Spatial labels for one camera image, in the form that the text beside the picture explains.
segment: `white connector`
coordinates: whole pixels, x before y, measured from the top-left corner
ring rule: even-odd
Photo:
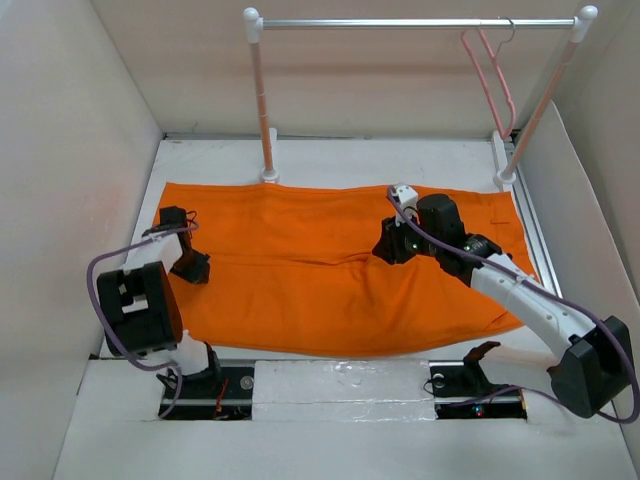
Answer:
[[[571,42],[580,43],[589,31],[589,27],[598,16],[598,9],[593,5],[582,7],[575,17],[576,23],[571,30]]]
[[[247,41],[249,43],[260,42],[260,32],[262,31],[262,18],[255,8],[245,8],[244,25],[247,29]]]

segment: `white platform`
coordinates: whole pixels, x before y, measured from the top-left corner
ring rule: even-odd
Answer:
[[[286,140],[278,148],[284,185],[405,181],[496,191],[485,141]],[[258,141],[163,141],[134,236],[150,226],[165,182],[255,183],[260,166]],[[524,328],[495,338],[546,350]],[[216,348],[223,359],[270,360],[256,366],[254,420],[226,424],[157,421],[153,375],[122,360],[92,361],[56,478],[636,478],[618,426],[578,419],[535,395],[525,395],[526,422],[432,421],[422,361],[460,359],[478,343],[360,362],[348,377],[338,366],[355,364],[292,364],[283,360],[311,357]]]

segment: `orange cloth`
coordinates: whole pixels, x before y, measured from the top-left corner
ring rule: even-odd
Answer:
[[[532,273],[509,193],[447,193],[466,230]],[[410,353],[520,326],[433,258],[387,265],[371,255],[386,187],[167,184],[160,207],[197,211],[196,250],[211,255],[207,285],[170,275],[185,328],[211,345],[330,356]]]

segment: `purple cable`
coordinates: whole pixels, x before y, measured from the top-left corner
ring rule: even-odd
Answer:
[[[424,232],[417,224],[413,222],[413,220],[409,217],[409,215],[407,215],[404,211],[402,211],[401,205],[398,202],[396,202],[395,199],[393,198],[393,192],[394,192],[393,187],[389,186],[387,188],[387,199],[391,202],[391,204],[393,205],[393,208],[396,210],[396,212],[398,212],[398,215],[400,215],[402,220],[404,220],[405,223],[407,223],[407,225],[409,225],[409,227],[411,227],[411,229],[414,232],[416,232],[418,235],[420,235],[422,238],[434,244],[438,248],[442,248],[443,250],[447,250],[448,252],[455,253],[456,255],[459,255],[464,258],[468,258],[469,260],[473,260],[475,262],[481,262],[485,265],[488,265],[492,268],[495,268],[496,270],[503,272],[504,274],[508,275],[514,280],[518,279],[519,275],[516,272],[511,271],[507,267],[500,265],[499,263],[493,262],[491,260],[488,260],[486,258],[479,257],[472,253],[465,252],[464,250],[460,250],[459,248],[452,247],[451,245],[447,245],[446,243]],[[606,420],[609,420],[614,423],[619,423],[619,424],[629,424],[629,423],[635,422],[640,416],[640,386],[638,385],[638,379],[636,378],[635,369],[631,363],[631,360],[629,359],[627,352],[624,351],[624,348],[622,347],[622,345],[620,345],[620,342],[618,341],[618,339],[611,333],[611,331],[607,328],[607,326],[604,324],[602,320],[600,320],[596,315],[591,313],[586,308],[581,307],[580,305],[570,300],[565,300],[564,298],[560,298],[557,295],[554,295],[553,293],[545,290],[544,288],[541,288],[538,285],[534,285],[533,283],[527,281],[526,279],[522,281],[522,284],[525,285],[530,290],[533,290],[534,292],[542,295],[543,297],[549,300],[552,300],[561,305],[564,305],[565,307],[569,307],[573,310],[576,310],[577,312],[582,313],[583,315],[588,317],[589,320],[591,320],[596,325],[596,327],[598,327],[602,331],[605,337],[607,337],[607,339],[609,340],[609,342],[611,342],[611,345],[615,349],[616,353],[620,357],[620,361],[622,362],[622,366],[625,372],[629,376],[629,383],[631,384],[631,391],[633,392],[633,410],[627,418],[617,418],[603,412],[598,412],[598,415],[600,415],[602,418]],[[500,395],[502,393],[506,393],[508,391],[512,391],[515,389],[530,390],[530,391],[539,393],[547,398],[550,398],[556,403],[560,403],[558,399],[544,392],[513,385],[511,387],[507,387],[496,393],[492,393],[491,395],[487,395],[486,397],[481,397],[481,398],[469,400],[466,402],[460,402],[457,405],[464,406],[464,405],[469,405],[471,403],[475,403],[483,400],[489,400],[495,397],[496,395]]]
[[[111,343],[113,343],[113,345],[116,347],[120,355],[122,355],[125,359],[127,359],[127,361],[131,365],[133,365],[134,367],[144,372],[157,372],[158,370],[162,370],[164,368],[173,368],[176,371],[176,375],[178,377],[176,382],[176,391],[173,395],[173,399],[171,400],[171,404],[160,415],[158,415],[159,418],[165,418],[169,413],[171,413],[173,408],[176,406],[176,402],[178,401],[178,398],[180,398],[180,393],[182,391],[182,370],[180,369],[180,365],[178,365],[178,363],[175,362],[174,360],[170,360],[168,362],[161,363],[159,365],[145,365],[144,363],[140,362],[140,360],[142,359],[138,355],[134,355],[133,353],[127,350],[127,348],[124,346],[124,344],[120,341],[120,339],[116,335],[116,332],[113,330],[113,328],[109,324],[107,318],[104,316],[104,312],[102,311],[102,308],[100,307],[98,295],[96,294],[96,290],[93,286],[93,272],[96,268],[96,265],[102,260],[115,257],[116,255],[126,253],[130,250],[134,250],[136,248],[140,248],[145,245],[149,245],[150,243],[156,241],[157,239],[166,237],[167,235],[173,235],[174,233],[191,232],[199,227],[199,225],[196,222],[191,221],[191,223],[193,224],[191,227],[176,228],[175,230],[168,230],[166,232],[162,232],[160,234],[154,235],[154,237],[148,238],[147,240],[143,240],[139,243],[134,243],[133,245],[130,245],[128,247],[123,247],[118,250],[114,250],[113,252],[108,252],[108,253],[103,253],[102,255],[98,255],[96,258],[91,260],[91,262],[89,263],[89,266],[87,267],[87,278],[86,278],[87,291],[89,292],[89,299],[91,300],[91,305],[93,306],[93,309],[95,310],[96,315],[98,316],[98,319],[102,324],[102,328],[104,328],[105,334],[109,337],[109,340],[111,340]]]

